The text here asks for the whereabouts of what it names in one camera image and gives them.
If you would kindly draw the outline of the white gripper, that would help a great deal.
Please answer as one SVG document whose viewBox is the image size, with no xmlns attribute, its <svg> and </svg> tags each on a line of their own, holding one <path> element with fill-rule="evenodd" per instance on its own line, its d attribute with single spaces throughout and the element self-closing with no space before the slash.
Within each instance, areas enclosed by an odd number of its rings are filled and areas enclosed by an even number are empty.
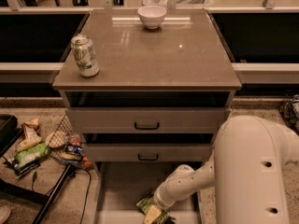
<svg viewBox="0 0 299 224">
<path fill-rule="evenodd" d="M 160 208 L 156 204 L 152 204 L 143 219 L 143 224 L 152 224 L 160 216 L 162 209 L 166 210 L 172 206 L 172 200 L 169 198 L 165 186 L 159 186 L 155 190 L 153 200 Z"/>
</svg>

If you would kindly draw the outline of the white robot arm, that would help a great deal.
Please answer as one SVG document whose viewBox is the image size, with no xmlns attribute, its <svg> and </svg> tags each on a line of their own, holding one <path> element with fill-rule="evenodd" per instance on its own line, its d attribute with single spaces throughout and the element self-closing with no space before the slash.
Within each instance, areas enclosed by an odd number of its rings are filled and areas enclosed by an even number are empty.
<svg viewBox="0 0 299 224">
<path fill-rule="evenodd" d="M 221 125 L 204 166 L 182 164 L 155 190 L 143 224 L 211 186 L 217 224 L 290 224 L 282 171 L 298 161 L 293 130 L 254 116 L 232 117 Z"/>
</svg>

